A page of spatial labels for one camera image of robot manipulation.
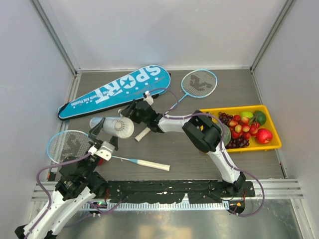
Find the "white shuttlecock tube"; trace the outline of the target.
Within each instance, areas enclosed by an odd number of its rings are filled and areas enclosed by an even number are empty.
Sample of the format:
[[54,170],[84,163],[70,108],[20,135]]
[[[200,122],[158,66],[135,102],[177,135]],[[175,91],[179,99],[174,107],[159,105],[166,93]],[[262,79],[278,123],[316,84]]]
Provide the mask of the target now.
[[134,123],[126,117],[94,117],[89,126],[91,129],[101,125],[98,129],[118,138],[129,138],[134,132]]

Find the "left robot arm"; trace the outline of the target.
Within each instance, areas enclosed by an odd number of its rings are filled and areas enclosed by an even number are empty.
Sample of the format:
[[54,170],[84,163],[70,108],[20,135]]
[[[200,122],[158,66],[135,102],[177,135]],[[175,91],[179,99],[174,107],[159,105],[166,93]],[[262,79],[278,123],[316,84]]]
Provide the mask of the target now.
[[[118,149],[116,134],[112,134],[109,142],[97,139],[106,121],[101,118],[89,133],[59,132],[48,142],[46,152],[53,164],[43,167],[36,175],[48,201],[30,223],[15,229],[19,239],[54,239],[84,204],[106,196],[108,183],[95,169],[100,160],[109,160]],[[40,175],[55,167],[60,169],[61,178],[50,193]]]

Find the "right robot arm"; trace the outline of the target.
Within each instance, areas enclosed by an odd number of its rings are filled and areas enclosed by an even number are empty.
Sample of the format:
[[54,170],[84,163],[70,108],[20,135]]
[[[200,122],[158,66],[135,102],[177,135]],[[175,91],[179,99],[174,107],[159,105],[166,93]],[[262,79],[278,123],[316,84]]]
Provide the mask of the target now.
[[231,196],[243,192],[245,174],[230,158],[223,142],[225,129],[212,121],[213,115],[201,111],[186,116],[161,115],[147,101],[136,100],[120,110],[119,114],[135,123],[146,124],[153,132],[185,133],[199,151],[212,159],[221,174],[226,192]]

